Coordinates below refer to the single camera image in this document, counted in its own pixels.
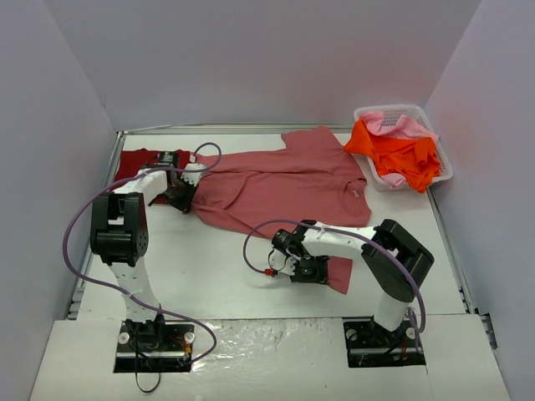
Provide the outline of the salmon pink t-shirt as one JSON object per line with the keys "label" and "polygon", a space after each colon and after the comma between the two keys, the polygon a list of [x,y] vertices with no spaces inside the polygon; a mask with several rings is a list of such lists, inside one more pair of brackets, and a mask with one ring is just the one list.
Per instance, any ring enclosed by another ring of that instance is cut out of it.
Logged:
{"label": "salmon pink t-shirt", "polygon": [[199,156],[213,168],[201,178],[193,212],[225,230],[248,234],[257,228],[266,239],[302,220],[367,226],[371,209],[364,173],[334,134],[318,127],[281,138],[281,150]]}

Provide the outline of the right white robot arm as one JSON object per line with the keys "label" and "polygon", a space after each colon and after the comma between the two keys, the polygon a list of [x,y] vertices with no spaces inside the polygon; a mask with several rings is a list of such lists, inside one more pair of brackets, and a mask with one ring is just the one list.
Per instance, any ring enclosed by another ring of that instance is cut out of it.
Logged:
{"label": "right white robot arm", "polygon": [[422,302],[420,287],[435,262],[430,251],[391,219],[362,228],[305,220],[293,231],[278,230],[272,247],[266,273],[285,274],[292,282],[327,285],[335,258],[361,256],[383,290],[370,325],[372,338],[382,345],[400,336],[409,305]]}

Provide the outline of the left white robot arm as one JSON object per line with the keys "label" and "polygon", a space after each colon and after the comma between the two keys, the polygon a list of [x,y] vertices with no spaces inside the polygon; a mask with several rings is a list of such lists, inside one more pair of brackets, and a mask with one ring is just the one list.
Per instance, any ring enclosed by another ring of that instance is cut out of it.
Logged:
{"label": "left white robot arm", "polygon": [[130,343],[144,350],[162,348],[169,331],[145,268],[146,208],[164,202],[189,213],[203,168],[189,151],[124,151],[115,180],[133,180],[99,195],[92,204],[91,251],[126,290],[126,332]]}

